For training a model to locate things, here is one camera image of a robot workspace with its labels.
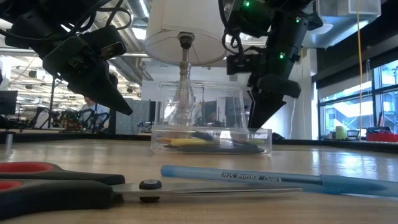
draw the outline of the scissor handle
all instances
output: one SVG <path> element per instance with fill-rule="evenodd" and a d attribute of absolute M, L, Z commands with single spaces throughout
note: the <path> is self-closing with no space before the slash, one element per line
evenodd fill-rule
<path fill-rule="evenodd" d="M 68 171 L 46 162 L 0 163 L 0 179 L 94 180 L 107 185 L 126 182 L 123 175 Z"/>
<path fill-rule="evenodd" d="M 109 208 L 112 187 L 92 180 L 0 180 L 0 220 L 37 212 Z"/>

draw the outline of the pen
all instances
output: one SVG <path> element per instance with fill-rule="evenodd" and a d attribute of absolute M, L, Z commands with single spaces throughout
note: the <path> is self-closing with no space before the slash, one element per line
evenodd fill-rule
<path fill-rule="evenodd" d="M 294 185 L 305 192 L 320 194 L 359 194 L 398 197 L 398 182 L 360 179 L 337 175 L 278 174 L 249 170 L 163 166 L 165 177 L 240 182 L 247 184 Z"/>

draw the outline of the table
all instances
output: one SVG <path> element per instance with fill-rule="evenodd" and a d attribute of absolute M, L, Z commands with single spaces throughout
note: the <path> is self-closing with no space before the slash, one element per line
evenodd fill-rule
<path fill-rule="evenodd" d="M 274 146 L 269 156 L 152 154 L 149 142 L 74 140 L 14 144 L 9 162 L 44 161 L 64 169 L 123 174 L 128 182 L 162 178 L 162 165 L 331 174 L 398 181 L 398 156 L 332 147 Z M 175 198 L 109 210 L 49 212 L 2 224 L 89 223 L 397 223 L 398 200 L 298 193 L 269 198 Z"/>

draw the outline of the transparent box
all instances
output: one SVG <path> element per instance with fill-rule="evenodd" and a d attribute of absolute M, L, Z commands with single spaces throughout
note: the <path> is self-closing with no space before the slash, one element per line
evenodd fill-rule
<path fill-rule="evenodd" d="M 177 90 L 185 84 L 185 101 L 177 98 Z M 189 81 L 162 82 L 159 85 L 159 103 L 155 125 L 181 125 L 180 105 L 184 104 L 184 126 L 245 128 L 243 93 L 239 86 Z"/>
<path fill-rule="evenodd" d="M 272 130 L 155 125 L 151 141 L 154 153 L 268 154 Z"/>

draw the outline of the white lampshade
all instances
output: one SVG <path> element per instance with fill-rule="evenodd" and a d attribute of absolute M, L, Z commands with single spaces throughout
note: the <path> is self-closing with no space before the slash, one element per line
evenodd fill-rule
<path fill-rule="evenodd" d="M 221 44 L 224 25 L 215 0 L 155 0 L 150 10 L 144 50 L 161 62 L 178 64 L 182 48 L 177 36 L 190 32 L 195 40 L 189 62 L 203 65 L 221 60 L 225 49 Z"/>

